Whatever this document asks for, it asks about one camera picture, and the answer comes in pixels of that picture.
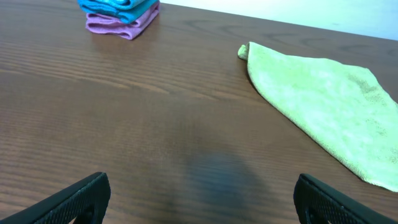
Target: white wall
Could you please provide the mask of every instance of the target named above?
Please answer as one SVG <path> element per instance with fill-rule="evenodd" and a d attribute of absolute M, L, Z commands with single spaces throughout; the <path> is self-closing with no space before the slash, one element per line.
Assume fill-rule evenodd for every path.
<path fill-rule="evenodd" d="M 180 6 L 398 40 L 398 0 L 160 0 Z"/>

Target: folded towel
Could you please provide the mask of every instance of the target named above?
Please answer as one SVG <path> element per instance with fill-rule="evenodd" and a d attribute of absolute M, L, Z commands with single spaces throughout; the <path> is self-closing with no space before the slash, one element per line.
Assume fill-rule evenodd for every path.
<path fill-rule="evenodd" d="M 130 24 L 138 17 L 142 16 L 155 2 L 158 0 L 145 0 L 138 4 L 136 7 L 129 10 L 116 9 L 107 4 L 94 2 L 93 0 L 78 0 L 80 8 L 90 14 L 104 14 L 114 16 L 120 19 L 125 24 Z"/>
<path fill-rule="evenodd" d="M 85 4 L 88 6 L 105 5 L 105 6 L 111 6 L 119 10 L 130 10 L 138 6 L 144 0 L 84 0 L 84 1 L 78 0 L 78 1 L 85 2 Z"/>
<path fill-rule="evenodd" d="M 153 4 L 142 16 L 131 24 L 118 18 L 101 14 L 87 14 L 86 28 L 96 34 L 114 34 L 132 40 L 137 37 L 159 14 L 160 2 Z"/>
<path fill-rule="evenodd" d="M 398 192 L 398 104 L 367 69 L 250 42 L 257 91 L 362 180 Z"/>

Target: pink towel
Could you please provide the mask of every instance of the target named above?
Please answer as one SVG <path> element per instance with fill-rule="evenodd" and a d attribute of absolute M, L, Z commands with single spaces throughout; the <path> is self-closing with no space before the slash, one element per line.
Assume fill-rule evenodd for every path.
<path fill-rule="evenodd" d="M 130 24 L 118 18 L 88 13 L 86 29 L 96 34 L 114 34 L 132 40 L 136 38 L 159 14 L 160 2 L 155 2 L 142 16 Z"/>

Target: wooden table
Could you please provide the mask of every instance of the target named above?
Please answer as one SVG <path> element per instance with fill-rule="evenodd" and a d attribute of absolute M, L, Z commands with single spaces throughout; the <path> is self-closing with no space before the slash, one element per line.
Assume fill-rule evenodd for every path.
<path fill-rule="evenodd" d="M 75 0 L 0 15 L 0 218 L 104 171 L 104 223 L 298 223 L 300 173 L 398 220 L 398 194 L 263 100 L 237 57 L 254 41 L 368 67 L 397 101 L 398 42 L 168 4 L 133 41 L 89 33 Z"/>

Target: blue towel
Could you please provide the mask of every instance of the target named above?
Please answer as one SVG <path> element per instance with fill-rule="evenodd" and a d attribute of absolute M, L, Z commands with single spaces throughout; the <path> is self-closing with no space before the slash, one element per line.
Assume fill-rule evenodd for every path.
<path fill-rule="evenodd" d="M 84 3 L 87 7 L 101 5 L 103 7 L 113 7 L 120 10 L 130 10 L 144 0 L 78 0 L 80 4 Z"/>
<path fill-rule="evenodd" d="M 120 19 L 125 24 L 134 22 L 138 17 L 148 10 L 151 5 L 158 0 L 145 0 L 130 10 L 116 9 L 108 4 L 100 3 L 93 0 L 78 0 L 80 8 L 87 13 L 99 13 L 109 16 L 114 16 Z"/>

